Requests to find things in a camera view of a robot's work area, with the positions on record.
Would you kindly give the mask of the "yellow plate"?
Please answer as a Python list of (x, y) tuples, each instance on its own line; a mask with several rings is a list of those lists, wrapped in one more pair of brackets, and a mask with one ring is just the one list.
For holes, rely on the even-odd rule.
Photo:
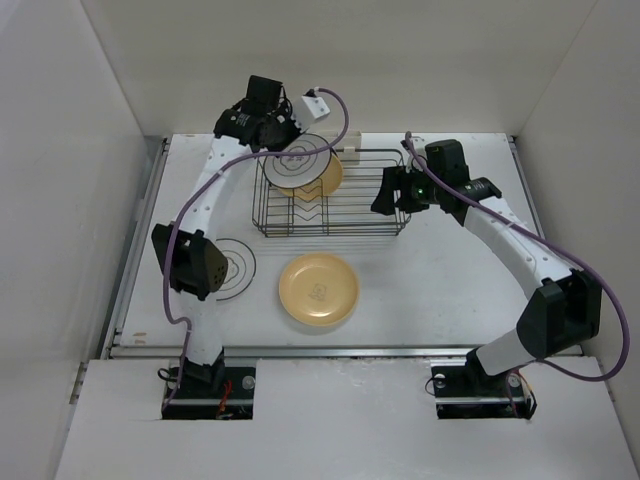
[(287, 197), (310, 202), (333, 194), (342, 184), (343, 178), (342, 163), (337, 154), (332, 153), (327, 169), (313, 182), (295, 189), (278, 188), (278, 191)]
[(300, 324), (333, 328), (354, 313), (360, 282), (353, 267), (341, 257), (309, 253), (284, 268), (278, 294), (284, 310)]

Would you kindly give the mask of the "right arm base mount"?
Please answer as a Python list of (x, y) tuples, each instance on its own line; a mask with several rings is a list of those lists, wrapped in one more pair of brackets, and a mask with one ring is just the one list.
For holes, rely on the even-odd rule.
[(476, 383), (468, 378), (463, 365), (433, 365), (425, 390), (434, 397), (439, 420), (529, 421), (538, 407), (533, 390), (519, 371)]

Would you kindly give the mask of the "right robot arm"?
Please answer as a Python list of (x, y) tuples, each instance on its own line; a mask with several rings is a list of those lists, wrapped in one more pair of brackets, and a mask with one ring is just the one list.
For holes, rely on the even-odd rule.
[(486, 245), (527, 299), (513, 329), (467, 354), (463, 381), (470, 391), (484, 395), (512, 370), (598, 334), (602, 288), (597, 279), (526, 228), (491, 180), (472, 178), (459, 141), (406, 137), (401, 145), (411, 159), (384, 169), (371, 211), (389, 216), (439, 206)]

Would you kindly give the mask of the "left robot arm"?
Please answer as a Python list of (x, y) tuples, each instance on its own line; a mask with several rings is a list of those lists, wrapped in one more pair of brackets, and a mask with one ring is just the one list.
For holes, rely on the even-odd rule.
[(172, 325), (186, 328), (177, 373), (201, 396), (223, 387), (221, 336), (191, 301), (205, 301), (218, 291), (228, 270), (227, 257), (215, 244), (243, 168), (270, 152), (281, 152), (305, 133), (303, 121), (315, 95), (291, 101), (282, 82), (249, 78), (243, 98), (225, 109), (215, 123), (209, 156), (193, 192), (176, 218), (153, 227), (151, 240), (162, 272), (162, 304)]

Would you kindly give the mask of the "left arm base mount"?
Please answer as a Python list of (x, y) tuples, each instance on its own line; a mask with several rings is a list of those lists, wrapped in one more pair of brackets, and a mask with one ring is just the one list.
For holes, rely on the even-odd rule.
[(183, 375), (179, 389), (170, 399), (178, 379), (178, 365), (160, 368), (157, 376), (165, 383), (161, 402), (163, 420), (252, 420), (256, 387), (256, 365), (227, 365), (213, 385)]

